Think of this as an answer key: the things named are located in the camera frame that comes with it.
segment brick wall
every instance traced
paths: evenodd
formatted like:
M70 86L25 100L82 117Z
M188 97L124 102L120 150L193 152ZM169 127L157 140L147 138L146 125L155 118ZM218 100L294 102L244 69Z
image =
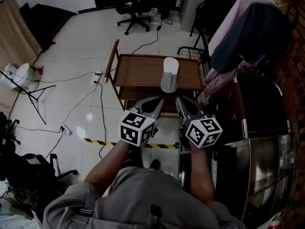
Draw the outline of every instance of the brick wall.
M300 20L287 51L270 65L271 77L283 91L296 143L296 169L282 228L305 228L305 0L294 0ZM287 13L293 21L295 10Z

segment table leg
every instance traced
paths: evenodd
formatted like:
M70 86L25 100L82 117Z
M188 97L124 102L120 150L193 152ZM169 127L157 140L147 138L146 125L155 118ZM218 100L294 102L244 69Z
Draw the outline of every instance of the table leg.
M200 90L197 94L196 94L196 96L194 97L194 101L195 100L197 100L197 98L200 96L200 94L203 92L203 90Z
M116 95L116 97L118 98L118 100L119 100L119 102L120 102L120 105L121 105L122 109L125 111L125 108L124 108L124 106L123 106L123 103L122 103L122 101L120 100L118 91L116 90L116 87L113 85L113 79L112 79L112 76L111 76L111 75L109 76L109 80L110 80L110 83L111 83L111 85L112 85L112 87L113 87L113 89L114 89L115 95Z

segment electrical outlet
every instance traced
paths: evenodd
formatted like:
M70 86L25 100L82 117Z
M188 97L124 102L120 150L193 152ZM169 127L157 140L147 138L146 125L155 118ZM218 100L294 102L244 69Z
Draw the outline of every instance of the electrical outlet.
M63 131L63 133L65 135L72 135L73 134L73 132L66 125L62 124L62 126L65 128L64 131Z
M96 83L94 83L94 82L99 82L100 77L101 77L101 75L94 75L93 78L92 78L91 84L95 85Z

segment wooden shelf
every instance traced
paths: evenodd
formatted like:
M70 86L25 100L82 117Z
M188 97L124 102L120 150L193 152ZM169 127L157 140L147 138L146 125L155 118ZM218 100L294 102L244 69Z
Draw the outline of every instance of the wooden shelf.
M113 79L118 87L160 87L165 56L120 54ZM180 89L203 90L198 60L175 58L179 62Z
M148 97L159 96L164 99L175 100L177 96L187 96L193 98L193 92L185 89L177 89L172 94L167 94L160 87L121 87L119 92L120 100L140 100Z
M137 103L137 101L126 101L126 109L131 109ZM174 99L165 99L161 110L162 113L177 113L177 108Z

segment wooden cart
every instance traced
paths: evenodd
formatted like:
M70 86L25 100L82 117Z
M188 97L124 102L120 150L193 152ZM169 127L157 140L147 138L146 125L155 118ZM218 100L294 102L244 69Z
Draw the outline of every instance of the wooden cart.
M160 88L163 61L166 56L119 54L118 44L119 39L114 43L104 83L110 80L123 110L130 109L141 99L161 96L164 98L162 113L177 113L175 99L178 95L197 99L202 93L203 83L199 61L175 58L179 62L178 89L175 93L167 94ZM112 78L111 70L115 56L118 62L114 78Z

